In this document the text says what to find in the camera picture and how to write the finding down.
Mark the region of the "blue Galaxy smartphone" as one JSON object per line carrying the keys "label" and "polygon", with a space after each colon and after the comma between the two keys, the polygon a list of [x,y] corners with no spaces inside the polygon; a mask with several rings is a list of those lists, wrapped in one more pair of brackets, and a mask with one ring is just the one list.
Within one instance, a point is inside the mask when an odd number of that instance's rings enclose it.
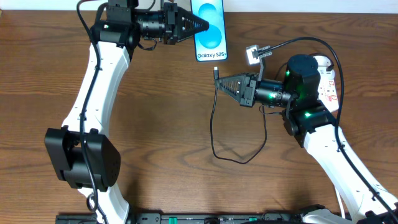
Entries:
{"label": "blue Galaxy smartphone", "polygon": [[198,62],[228,58],[223,0],[192,0],[195,16],[207,21],[209,28],[195,34],[195,57]]}

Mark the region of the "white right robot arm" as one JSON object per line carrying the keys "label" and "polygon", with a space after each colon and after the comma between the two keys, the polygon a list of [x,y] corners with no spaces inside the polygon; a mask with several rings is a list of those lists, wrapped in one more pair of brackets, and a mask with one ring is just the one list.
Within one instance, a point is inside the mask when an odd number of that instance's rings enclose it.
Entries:
{"label": "white right robot arm", "polygon": [[220,78],[215,90],[242,106],[281,107],[284,126],[325,171],[344,201],[353,223],[397,223],[397,197],[370,173],[344,137],[334,111],[341,109],[335,93],[331,60],[298,54],[287,62],[284,81],[264,80],[259,73]]}

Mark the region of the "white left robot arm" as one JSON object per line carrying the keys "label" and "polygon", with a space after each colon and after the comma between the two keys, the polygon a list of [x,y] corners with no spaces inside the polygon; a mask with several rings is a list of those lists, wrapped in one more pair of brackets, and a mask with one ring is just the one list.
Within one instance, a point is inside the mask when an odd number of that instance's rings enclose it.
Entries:
{"label": "white left robot arm", "polygon": [[137,223],[118,183],[121,155],[109,140],[109,122],[121,79],[141,39],[173,45],[209,29],[209,23],[179,7],[141,9],[137,1],[99,5],[85,26],[90,56],[78,96],[62,126],[44,138],[56,176],[84,195],[89,214],[58,215],[57,223]]}

